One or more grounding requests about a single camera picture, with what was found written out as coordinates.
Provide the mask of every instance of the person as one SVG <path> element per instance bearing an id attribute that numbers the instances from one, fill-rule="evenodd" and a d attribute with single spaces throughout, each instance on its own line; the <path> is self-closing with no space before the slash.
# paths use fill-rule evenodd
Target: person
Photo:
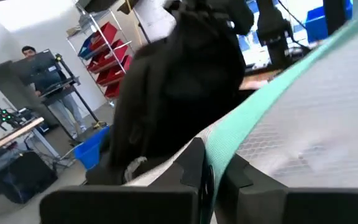
<path id="1" fill-rule="evenodd" d="M 31 58 L 37 53 L 37 51 L 31 46 L 25 46 L 22 48 L 22 53 L 26 58 Z M 35 94 L 40 96 L 47 88 L 65 79 L 67 79 L 67 77 L 61 70 L 55 73 L 50 73 L 47 76 L 38 76 L 34 79 Z M 83 132 L 86 130 L 86 126 L 78 109 L 78 105 L 75 103 L 74 98 L 71 95 L 64 96 L 62 99 L 52 103 L 49 107 L 74 139 L 78 136 L 78 134 L 75 128 L 75 124 L 71 120 L 70 115 L 66 109 L 71 112 L 75 121 L 79 124 L 81 131 Z"/>

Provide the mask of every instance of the metal frame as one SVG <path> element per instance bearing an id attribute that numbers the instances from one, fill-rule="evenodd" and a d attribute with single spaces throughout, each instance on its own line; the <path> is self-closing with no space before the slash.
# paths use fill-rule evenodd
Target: metal frame
<path id="1" fill-rule="evenodd" d="M 125 41 L 122 45 L 117 46 L 117 47 L 115 47 L 114 49 L 111 47 L 111 43 L 108 42 L 106 36 L 104 36 L 104 34 L 103 34 L 103 32 L 102 32 L 102 30 L 101 30 L 101 28 L 100 28 L 100 26 L 99 26 L 99 24 L 98 24 L 98 22 L 97 22 L 97 18 L 95 18 L 92 14 L 88 14 L 81 6 L 77 5 L 77 8 L 78 8 L 79 10 L 81 10 L 81 12 L 82 12 L 83 15 L 88 16 L 88 17 L 91 19 L 91 25 L 93 25 L 93 26 L 96 28 L 96 30 L 101 34 L 101 37 L 102 37 L 103 40 L 104 40 L 104 44 L 101 46 L 101 48 L 105 48 L 105 45 L 107 45 L 107 46 L 108 46 L 108 49 L 110 50 L 110 54 L 116 59 L 117 62 L 119 62 L 119 60 L 118 60 L 117 55 L 114 53 L 114 50 L 116 50 L 116 49 L 119 49 L 119 48 L 121 48 L 121 47 L 123 47 L 123 46 L 128 45 L 129 48 L 131 49 L 131 52 L 132 52 L 131 55 L 134 54 L 134 49 L 133 49 L 132 46 L 131 46 L 132 41 L 128 41 L 128 38 L 126 37 L 124 31 L 122 30 L 122 27 L 121 27 L 121 25 L 119 24 L 119 22 L 118 22 L 116 16 L 114 15 L 114 13 L 112 12 L 112 10 L 108 9 L 108 13 L 107 13 L 106 15 L 104 15 L 102 18 L 104 18 L 104 17 L 107 16 L 107 15 L 112 16 L 112 18 L 114 19 L 116 25 L 118 26 L 118 31 L 122 34 L 123 39 L 124 39 L 124 41 Z M 74 37 L 74 36 L 76 36 L 76 35 L 72 35 L 72 36 L 67 37 L 67 41 L 68 41 L 68 43 L 70 44 L 70 46 L 72 47 L 72 49 L 74 50 L 74 52 L 75 52 L 76 54 L 78 54 L 77 50 L 75 49 L 73 43 L 72 43 L 71 40 L 70 40 L 70 39 L 71 39 L 72 37 Z M 82 59 L 82 58 L 80 58 L 80 60 L 81 60 L 81 63 L 82 63 L 82 64 L 84 65 L 84 67 L 86 68 L 85 60 Z M 119 62 L 118 65 L 119 65 L 120 69 L 122 70 L 122 72 L 124 72 L 124 74 L 126 74 L 125 68 L 124 68 L 124 66 L 121 64 L 121 62 Z M 106 101 L 107 101 L 111 106 L 114 107 L 113 99 L 112 99 L 112 98 L 108 98 L 107 96 L 104 95 L 104 91 L 103 91 L 103 89 L 102 89 L 104 86 L 100 86 L 99 84 L 96 83 L 96 79 L 97 79 L 97 78 L 95 77 L 95 75 L 92 74 L 92 72 L 90 72 L 88 69 L 86 69 L 86 71 L 87 71 L 88 74 L 91 76 L 91 78 L 93 79 L 93 81 L 95 82 L 95 84 L 98 86 L 99 91 L 103 94 L 103 96 L 104 96 L 104 98 L 106 99 Z"/>

